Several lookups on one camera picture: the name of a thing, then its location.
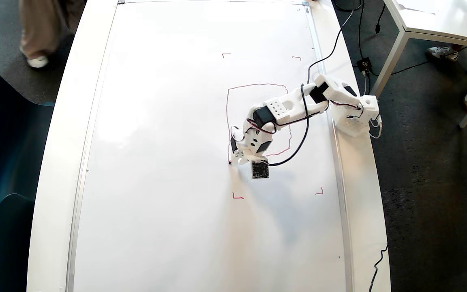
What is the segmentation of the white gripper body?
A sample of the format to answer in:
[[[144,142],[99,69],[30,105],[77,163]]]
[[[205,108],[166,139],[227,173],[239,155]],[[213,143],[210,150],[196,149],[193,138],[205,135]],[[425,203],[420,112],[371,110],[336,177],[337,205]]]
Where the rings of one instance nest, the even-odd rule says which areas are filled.
[[[254,122],[244,122],[242,130],[244,132],[243,150],[251,151],[258,157],[258,161],[267,161],[264,152],[273,141],[272,135],[276,132],[274,123],[268,122],[262,128],[259,128]]]

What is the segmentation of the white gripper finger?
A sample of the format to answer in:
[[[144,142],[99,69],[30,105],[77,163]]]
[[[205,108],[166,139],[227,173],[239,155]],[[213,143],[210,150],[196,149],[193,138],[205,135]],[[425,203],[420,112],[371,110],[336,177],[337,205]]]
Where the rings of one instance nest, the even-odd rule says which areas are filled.
[[[240,161],[244,157],[243,142],[244,132],[239,127],[230,128],[231,161]]]
[[[243,165],[250,161],[258,161],[258,157],[251,151],[235,151],[232,153],[233,165]]]

